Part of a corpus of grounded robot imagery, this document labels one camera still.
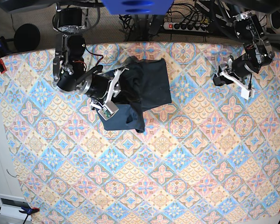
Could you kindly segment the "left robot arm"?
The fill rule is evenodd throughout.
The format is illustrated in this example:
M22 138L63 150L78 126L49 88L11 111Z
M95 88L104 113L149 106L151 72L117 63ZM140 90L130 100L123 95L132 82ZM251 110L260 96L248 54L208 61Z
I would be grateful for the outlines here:
M234 34L219 24L214 10L216 4L226 22L233 25ZM238 14L230 17L219 0L211 3L210 11L218 29L227 37L242 43L245 49L245 53L238 58L230 56L226 63L219 65L213 83L215 86L236 84L241 88L240 96L249 100L255 93L252 88L252 76L273 61L275 53L270 41L280 41L280 35L273 38L272 34L266 34L257 15L252 11L239 11Z

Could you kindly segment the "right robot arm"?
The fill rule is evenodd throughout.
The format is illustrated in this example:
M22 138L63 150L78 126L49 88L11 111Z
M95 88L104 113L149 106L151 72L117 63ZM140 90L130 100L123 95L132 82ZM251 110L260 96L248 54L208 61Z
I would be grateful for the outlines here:
M55 58L53 60L53 85L64 93L78 92L91 98L91 108L97 110L104 119L109 120L119 108L112 101L121 91L119 77L121 70L116 70L112 78L100 74L103 66L100 62L87 70L83 55L87 50L82 34L95 25L89 22L90 8L97 10L104 4L92 0L0 0L0 8L8 13L21 13L56 6L52 19L56 36Z

